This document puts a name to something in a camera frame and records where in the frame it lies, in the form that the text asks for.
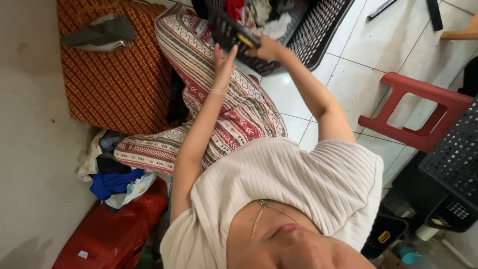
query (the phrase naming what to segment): hand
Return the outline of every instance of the hand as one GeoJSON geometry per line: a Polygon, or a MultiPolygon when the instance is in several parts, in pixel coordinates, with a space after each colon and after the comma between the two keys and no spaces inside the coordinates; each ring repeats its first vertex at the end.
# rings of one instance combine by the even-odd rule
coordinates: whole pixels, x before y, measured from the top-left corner
{"type": "Polygon", "coordinates": [[[259,49],[250,49],[246,51],[249,57],[257,57],[266,61],[280,61],[283,54],[290,52],[288,48],[277,43],[277,41],[270,38],[268,35],[259,38],[261,47],[259,49]]]}
{"type": "Polygon", "coordinates": [[[232,46],[231,51],[227,57],[222,55],[222,49],[219,48],[219,44],[214,46],[214,58],[216,60],[216,71],[214,74],[214,82],[212,88],[220,90],[223,93],[227,93],[229,90],[229,80],[231,74],[236,69],[236,65],[232,64],[236,54],[238,52],[238,46],[232,46]]]}

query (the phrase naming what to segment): woven orange mat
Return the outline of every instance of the woven orange mat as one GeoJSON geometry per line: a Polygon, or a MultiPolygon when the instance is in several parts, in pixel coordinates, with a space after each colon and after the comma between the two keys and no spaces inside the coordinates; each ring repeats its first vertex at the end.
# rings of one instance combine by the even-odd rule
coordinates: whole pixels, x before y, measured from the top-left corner
{"type": "Polygon", "coordinates": [[[154,33],[164,5],[130,0],[58,0],[61,35],[78,31],[109,13],[127,15],[136,40],[125,50],[89,52],[61,47],[71,117],[126,134],[154,134],[175,127],[166,123],[171,65],[154,33]]]}

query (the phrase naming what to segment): bracelet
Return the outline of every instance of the bracelet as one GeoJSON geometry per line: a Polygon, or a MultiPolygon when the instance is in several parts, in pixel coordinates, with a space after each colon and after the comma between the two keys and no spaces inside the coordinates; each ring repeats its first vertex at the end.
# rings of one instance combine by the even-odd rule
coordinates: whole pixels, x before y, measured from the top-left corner
{"type": "Polygon", "coordinates": [[[212,93],[215,93],[215,94],[220,94],[222,96],[226,96],[223,92],[221,92],[220,90],[217,90],[217,89],[209,89],[209,92],[212,92],[212,93]]]}

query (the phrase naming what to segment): red plastic stool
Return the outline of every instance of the red plastic stool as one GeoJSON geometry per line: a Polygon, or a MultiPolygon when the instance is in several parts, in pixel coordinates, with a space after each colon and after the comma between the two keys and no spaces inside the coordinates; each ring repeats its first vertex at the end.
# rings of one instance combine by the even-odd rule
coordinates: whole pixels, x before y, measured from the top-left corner
{"type": "Polygon", "coordinates": [[[377,117],[371,119],[360,116],[358,123],[360,126],[426,153],[433,149],[473,101],[470,96],[408,78],[395,72],[385,74],[380,81],[392,86],[390,97],[377,117]],[[417,131],[405,127],[398,129],[387,124],[390,115],[404,94],[408,92],[435,101],[438,104],[425,124],[417,131]]]}

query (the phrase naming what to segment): red plastic container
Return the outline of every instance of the red plastic container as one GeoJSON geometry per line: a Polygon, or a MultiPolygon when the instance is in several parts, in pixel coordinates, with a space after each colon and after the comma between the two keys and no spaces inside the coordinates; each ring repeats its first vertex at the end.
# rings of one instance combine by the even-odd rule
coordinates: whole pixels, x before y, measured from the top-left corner
{"type": "Polygon", "coordinates": [[[99,205],[75,230],[52,268],[134,268],[149,231],[167,208],[167,186],[160,178],[117,212],[99,205]],[[87,258],[79,256],[80,251],[86,252],[87,258]]]}

